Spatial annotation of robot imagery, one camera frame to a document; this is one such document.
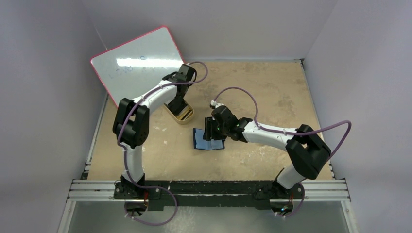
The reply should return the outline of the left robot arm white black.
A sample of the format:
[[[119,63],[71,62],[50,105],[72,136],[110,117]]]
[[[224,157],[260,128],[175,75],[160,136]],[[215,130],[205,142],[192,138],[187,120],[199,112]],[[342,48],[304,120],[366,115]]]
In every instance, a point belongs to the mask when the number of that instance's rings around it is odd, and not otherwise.
[[[134,99],[123,98],[119,102],[112,131],[124,152],[125,170],[120,182],[132,198],[138,199],[145,192],[142,145],[149,136],[151,113],[165,107],[177,123],[188,123],[194,116],[194,109],[184,96],[196,78],[197,71],[182,64],[178,71],[163,77],[147,93]]]

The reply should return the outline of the blue leather card holder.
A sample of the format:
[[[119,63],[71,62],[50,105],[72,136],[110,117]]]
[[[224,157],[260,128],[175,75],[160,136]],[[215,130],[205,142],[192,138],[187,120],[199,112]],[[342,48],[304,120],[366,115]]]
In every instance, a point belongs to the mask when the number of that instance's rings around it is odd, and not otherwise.
[[[207,141],[203,139],[204,130],[193,128],[193,148],[195,150],[223,150],[224,140],[211,140]]]

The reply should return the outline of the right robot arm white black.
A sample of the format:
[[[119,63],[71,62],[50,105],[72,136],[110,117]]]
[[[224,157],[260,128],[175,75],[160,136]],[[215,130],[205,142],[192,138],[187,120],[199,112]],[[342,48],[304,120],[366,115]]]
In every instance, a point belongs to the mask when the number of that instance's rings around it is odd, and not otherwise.
[[[214,107],[205,118],[205,141],[225,140],[259,143],[285,151],[291,165],[280,171],[274,180],[273,192],[283,198],[299,182],[318,177],[332,152],[326,143],[305,124],[298,128],[258,125],[251,118],[237,118],[228,107]]]

